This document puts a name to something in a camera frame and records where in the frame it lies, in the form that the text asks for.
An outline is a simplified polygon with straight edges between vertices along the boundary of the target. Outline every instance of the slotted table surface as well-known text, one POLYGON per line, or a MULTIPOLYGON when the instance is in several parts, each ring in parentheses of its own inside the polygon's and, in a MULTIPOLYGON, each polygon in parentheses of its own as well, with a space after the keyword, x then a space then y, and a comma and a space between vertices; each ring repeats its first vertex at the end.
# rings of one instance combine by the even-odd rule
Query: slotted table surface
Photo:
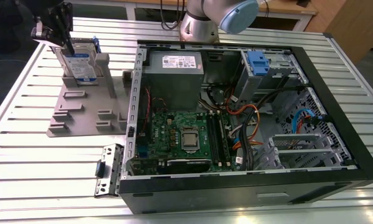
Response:
MULTIPOLYGON (((72 37, 97 36, 113 76, 133 69, 137 39, 178 40, 160 23, 74 18, 72 37)), ((373 155, 373 90, 332 38, 322 34, 248 29, 220 31, 221 42, 304 47, 373 155)), ((40 44, 0 107, 0 221, 85 223, 373 223, 373 184, 300 205, 138 215, 124 201, 94 199, 101 147, 124 136, 49 138, 45 131, 61 89, 62 69, 40 44)))

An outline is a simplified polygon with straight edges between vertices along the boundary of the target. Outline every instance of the hard drive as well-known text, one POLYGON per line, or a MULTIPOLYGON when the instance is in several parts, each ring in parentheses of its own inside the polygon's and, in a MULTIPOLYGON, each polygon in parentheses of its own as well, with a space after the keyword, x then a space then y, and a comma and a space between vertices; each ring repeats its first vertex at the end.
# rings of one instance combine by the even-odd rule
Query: hard drive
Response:
POLYGON ((100 66, 94 62, 96 54, 101 52, 100 42, 93 38, 72 38, 73 55, 65 55, 61 48, 53 52, 65 71, 65 77, 74 77, 78 85, 97 84, 97 77, 102 77, 100 66))

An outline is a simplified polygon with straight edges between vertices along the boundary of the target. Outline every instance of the ram slot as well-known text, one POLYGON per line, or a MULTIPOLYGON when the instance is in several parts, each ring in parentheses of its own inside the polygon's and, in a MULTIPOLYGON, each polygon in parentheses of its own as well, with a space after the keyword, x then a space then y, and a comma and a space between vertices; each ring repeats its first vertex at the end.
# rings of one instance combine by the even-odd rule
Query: ram slot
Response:
POLYGON ((224 151, 224 131, 222 131, 222 121, 218 114, 214 114, 214 131, 216 131, 216 141, 217 141, 217 152, 220 156, 220 162, 226 163, 225 151, 224 151))
POLYGON ((208 137, 210 142, 210 150, 212 150, 212 160, 213 164, 218 164, 218 145, 217 145, 217 135, 216 135, 216 122, 213 119, 213 115, 206 115, 206 129, 208 129, 208 137))

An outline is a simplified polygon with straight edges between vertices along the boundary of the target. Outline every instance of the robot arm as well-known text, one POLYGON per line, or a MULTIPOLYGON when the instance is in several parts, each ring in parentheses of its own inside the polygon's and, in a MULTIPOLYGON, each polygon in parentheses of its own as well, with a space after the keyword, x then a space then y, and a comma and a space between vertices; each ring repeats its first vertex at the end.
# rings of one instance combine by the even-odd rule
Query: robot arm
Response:
POLYGON ((237 34, 248 28, 257 14, 257 0, 188 0, 181 40, 216 42, 218 27, 226 33, 237 34))
POLYGON ((32 39, 53 47, 64 48, 65 55, 73 55, 70 42, 73 30, 72 4, 62 0, 22 0, 30 10, 36 27, 32 30, 32 39))

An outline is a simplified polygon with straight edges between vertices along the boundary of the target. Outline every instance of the motherboard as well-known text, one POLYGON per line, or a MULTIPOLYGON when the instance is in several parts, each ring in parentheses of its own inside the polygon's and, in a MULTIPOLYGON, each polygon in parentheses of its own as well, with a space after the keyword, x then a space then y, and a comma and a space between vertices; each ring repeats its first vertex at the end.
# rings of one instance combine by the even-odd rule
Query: motherboard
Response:
POLYGON ((134 175, 236 171, 228 126, 229 115, 220 111, 152 113, 149 130, 137 141, 134 175))

